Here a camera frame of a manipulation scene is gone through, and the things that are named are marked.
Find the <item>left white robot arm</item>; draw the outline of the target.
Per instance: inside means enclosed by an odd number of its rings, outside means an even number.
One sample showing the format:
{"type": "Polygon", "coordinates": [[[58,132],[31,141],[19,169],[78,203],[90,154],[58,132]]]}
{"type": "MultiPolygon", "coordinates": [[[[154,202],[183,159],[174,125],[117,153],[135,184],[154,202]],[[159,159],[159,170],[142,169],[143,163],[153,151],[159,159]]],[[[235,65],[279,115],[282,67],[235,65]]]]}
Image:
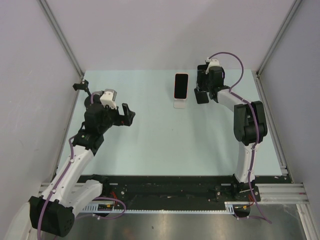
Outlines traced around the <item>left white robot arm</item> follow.
{"type": "Polygon", "coordinates": [[[110,196],[111,188],[94,179],[87,180],[75,193],[72,190],[102,145],[104,133],[112,126],[129,127],[133,123],[136,114],[124,103],[121,115],[115,103],[116,94],[112,89],[91,94],[84,122],[68,141],[70,154],[62,169],[39,197],[29,199],[29,217],[38,239],[42,232],[65,237],[84,207],[96,198],[105,200],[110,196]]]}

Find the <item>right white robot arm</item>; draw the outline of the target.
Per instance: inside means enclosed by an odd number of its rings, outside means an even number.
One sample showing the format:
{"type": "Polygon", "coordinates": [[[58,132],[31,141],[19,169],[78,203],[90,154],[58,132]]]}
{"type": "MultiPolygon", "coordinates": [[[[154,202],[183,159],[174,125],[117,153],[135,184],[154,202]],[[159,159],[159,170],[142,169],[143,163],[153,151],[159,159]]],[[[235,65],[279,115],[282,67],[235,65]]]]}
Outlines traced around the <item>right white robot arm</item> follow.
{"type": "Polygon", "coordinates": [[[238,183],[230,188],[230,194],[235,200],[242,201],[249,194],[245,184],[255,180],[256,153],[268,133],[268,127],[263,103],[244,99],[225,85],[224,80],[225,70],[218,63],[198,65],[194,94],[198,104],[207,104],[213,100],[233,113],[233,134],[239,142],[234,173],[238,183]]]}

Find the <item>black phone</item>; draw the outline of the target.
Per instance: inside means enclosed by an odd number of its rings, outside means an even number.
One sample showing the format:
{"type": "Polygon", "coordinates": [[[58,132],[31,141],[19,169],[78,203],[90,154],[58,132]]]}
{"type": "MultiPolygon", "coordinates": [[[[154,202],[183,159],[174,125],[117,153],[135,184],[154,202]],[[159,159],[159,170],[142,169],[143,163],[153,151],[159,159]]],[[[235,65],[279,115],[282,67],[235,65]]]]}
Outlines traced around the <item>black phone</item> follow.
{"type": "Polygon", "coordinates": [[[208,92],[208,75],[206,74],[208,65],[201,64],[197,66],[196,87],[200,92],[208,92]]]}

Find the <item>black rectangular phone stand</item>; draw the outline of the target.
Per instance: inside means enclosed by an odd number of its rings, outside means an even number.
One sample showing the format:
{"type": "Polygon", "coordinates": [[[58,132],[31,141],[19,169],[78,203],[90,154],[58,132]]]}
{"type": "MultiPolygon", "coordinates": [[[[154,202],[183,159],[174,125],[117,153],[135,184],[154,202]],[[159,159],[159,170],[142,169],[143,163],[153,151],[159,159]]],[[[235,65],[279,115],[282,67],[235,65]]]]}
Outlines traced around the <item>black rectangular phone stand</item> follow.
{"type": "Polygon", "coordinates": [[[209,103],[208,93],[206,91],[201,91],[198,88],[195,88],[194,94],[198,105],[209,103]]]}

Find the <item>black round-base phone stand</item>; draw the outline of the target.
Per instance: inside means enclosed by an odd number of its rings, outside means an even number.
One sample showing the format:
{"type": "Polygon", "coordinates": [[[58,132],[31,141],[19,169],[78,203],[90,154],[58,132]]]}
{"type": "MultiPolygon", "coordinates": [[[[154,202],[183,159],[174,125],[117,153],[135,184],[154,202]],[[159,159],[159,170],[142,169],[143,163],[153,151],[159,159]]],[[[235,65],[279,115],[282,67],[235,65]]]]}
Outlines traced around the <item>black round-base phone stand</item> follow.
{"type": "Polygon", "coordinates": [[[89,82],[85,79],[83,79],[80,83],[74,83],[72,87],[75,91],[82,90],[85,91],[88,94],[88,96],[91,96],[89,82]]]}

